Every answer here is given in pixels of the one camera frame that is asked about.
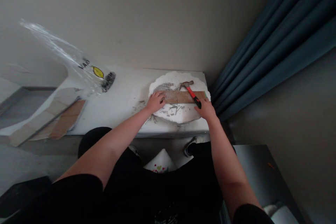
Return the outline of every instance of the white shoe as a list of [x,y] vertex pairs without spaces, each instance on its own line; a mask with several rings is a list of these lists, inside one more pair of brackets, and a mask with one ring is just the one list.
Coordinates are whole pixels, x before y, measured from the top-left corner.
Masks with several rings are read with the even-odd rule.
[[192,154],[188,152],[188,146],[191,145],[191,144],[198,144],[198,143],[199,144],[204,143],[203,137],[194,136],[192,138],[192,140],[185,145],[184,150],[183,150],[184,155],[186,157],[190,158],[192,156]]
[[135,147],[134,145],[129,145],[128,147],[129,147],[129,149],[130,149],[131,151],[134,152],[134,154],[135,154],[136,156],[138,156],[139,158],[141,158],[140,155],[139,155],[139,153],[138,153],[138,150],[136,149],[136,147]]

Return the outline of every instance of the person's right hand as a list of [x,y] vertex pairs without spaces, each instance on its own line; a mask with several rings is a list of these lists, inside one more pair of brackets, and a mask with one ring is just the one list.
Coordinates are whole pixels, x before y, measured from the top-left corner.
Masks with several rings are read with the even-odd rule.
[[201,117],[203,117],[207,121],[211,118],[217,117],[215,109],[208,98],[205,99],[201,98],[200,102],[202,103],[202,108],[199,109],[198,107],[195,107],[195,110],[199,113]]

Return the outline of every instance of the ceramic tile fragment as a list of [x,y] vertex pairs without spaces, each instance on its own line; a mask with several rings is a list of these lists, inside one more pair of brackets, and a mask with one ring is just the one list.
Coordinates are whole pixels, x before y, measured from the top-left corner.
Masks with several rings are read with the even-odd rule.
[[22,144],[77,101],[82,93],[82,90],[72,87],[58,90],[48,108],[31,118],[26,124],[9,136],[10,144],[15,147]]

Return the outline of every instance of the gray wall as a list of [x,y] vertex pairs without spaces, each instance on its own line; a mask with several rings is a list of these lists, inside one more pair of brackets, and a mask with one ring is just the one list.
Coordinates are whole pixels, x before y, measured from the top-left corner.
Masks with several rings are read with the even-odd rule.
[[314,223],[336,221],[336,53],[229,119],[238,144],[267,144]]
[[204,71],[211,84],[267,1],[0,0],[0,76],[22,86],[57,86],[66,77],[51,52],[18,25],[24,18],[103,64]]

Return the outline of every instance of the wooden board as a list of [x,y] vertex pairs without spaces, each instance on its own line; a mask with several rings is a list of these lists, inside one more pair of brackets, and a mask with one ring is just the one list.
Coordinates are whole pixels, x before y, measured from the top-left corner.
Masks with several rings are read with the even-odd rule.
[[85,103],[86,100],[78,100],[65,110],[59,117],[57,124],[52,129],[49,138],[60,139],[65,136],[68,130],[77,122]]
[[[175,103],[195,103],[188,91],[162,90],[166,95],[165,101],[168,104]],[[194,91],[198,99],[205,99],[207,95],[204,91]]]

